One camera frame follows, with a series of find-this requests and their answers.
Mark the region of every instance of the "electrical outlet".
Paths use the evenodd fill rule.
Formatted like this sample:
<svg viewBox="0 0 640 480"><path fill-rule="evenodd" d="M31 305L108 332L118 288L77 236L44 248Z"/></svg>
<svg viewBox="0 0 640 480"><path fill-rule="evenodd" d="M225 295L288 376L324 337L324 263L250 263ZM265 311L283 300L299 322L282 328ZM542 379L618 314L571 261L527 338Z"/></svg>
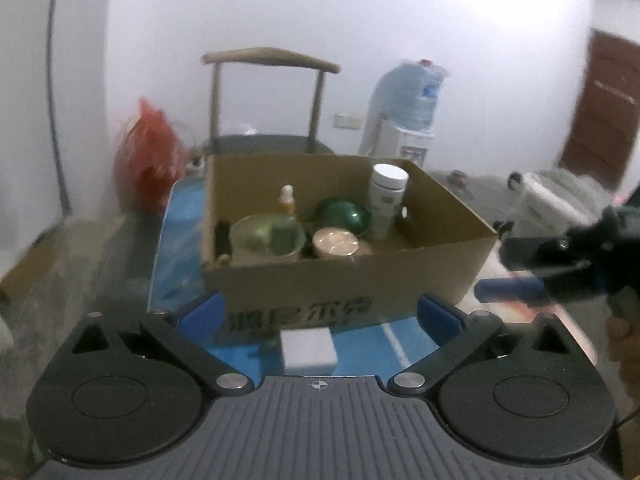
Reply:
<svg viewBox="0 0 640 480"><path fill-rule="evenodd" d="M362 128L362 117L335 114L334 128L339 130L359 130Z"/></svg>

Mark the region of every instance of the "white lid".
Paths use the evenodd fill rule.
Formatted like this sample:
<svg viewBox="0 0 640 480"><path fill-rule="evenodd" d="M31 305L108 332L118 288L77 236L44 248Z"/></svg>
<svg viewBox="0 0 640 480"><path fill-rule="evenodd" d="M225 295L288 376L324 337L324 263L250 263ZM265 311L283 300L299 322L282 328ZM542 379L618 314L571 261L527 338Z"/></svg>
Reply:
<svg viewBox="0 0 640 480"><path fill-rule="evenodd" d="M325 256L351 256L358 250L356 236L337 227L323 227L314 234L316 251Z"/></svg>
<svg viewBox="0 0 640 480"><path fill-rule="evenodd" d="M293 186L287 184L283 186L280 190L280 201L281 202L292 202L293 200Z"/></svg>
<svg viewBox="0 0 640 480"><path fill-rule="evenodd" d="M409 180L409 174L393 164L375 164L373 166L373 182L389 189L404 189Z"/></svg>

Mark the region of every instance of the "white sponge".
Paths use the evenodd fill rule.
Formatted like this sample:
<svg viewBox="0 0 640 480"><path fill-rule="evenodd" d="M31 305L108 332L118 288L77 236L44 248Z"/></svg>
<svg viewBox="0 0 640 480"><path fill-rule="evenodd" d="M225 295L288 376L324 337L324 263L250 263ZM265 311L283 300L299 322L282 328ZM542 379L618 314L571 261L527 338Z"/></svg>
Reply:
<svg viewBox="0 0 640 480"><path fill-rule="evenodd" d="M285 375L328 376L338 364L334 340L327 327L282 330L280 347Z"/></svg>

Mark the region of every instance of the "blue mat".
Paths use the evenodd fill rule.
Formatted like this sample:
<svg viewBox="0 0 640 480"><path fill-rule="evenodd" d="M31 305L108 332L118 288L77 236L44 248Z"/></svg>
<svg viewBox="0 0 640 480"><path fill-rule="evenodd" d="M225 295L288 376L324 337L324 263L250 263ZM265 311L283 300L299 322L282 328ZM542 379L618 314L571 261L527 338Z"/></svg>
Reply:
<svg viewBox="0 0 640 480"><path fill-rule="evenodd" d="M200 221L204 208L202 180L188 177L172 191L164 215L149 294L150 310L177 310L204 293L200 277ZM377 375L385 383L438 346L415 317L334 333L338 355L336 376ZM206 349L259 383L265 375L282 373L280 349L274 342Z"/></svg>

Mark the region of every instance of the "red plastic bag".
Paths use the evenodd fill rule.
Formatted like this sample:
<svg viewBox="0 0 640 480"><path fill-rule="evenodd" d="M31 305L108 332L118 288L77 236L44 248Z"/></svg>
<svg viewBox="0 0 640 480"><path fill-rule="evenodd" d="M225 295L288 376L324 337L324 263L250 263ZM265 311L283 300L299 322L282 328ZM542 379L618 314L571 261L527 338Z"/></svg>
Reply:
<svg viewBox="0 0 640 480"><path fill-rule="evenodd" d="M127 133L116 155L121 197L123 187L127 187L143 210L164 211L171 188L184 175L187 162L187 149L164 112L140 98L140 120Z"/></svg>

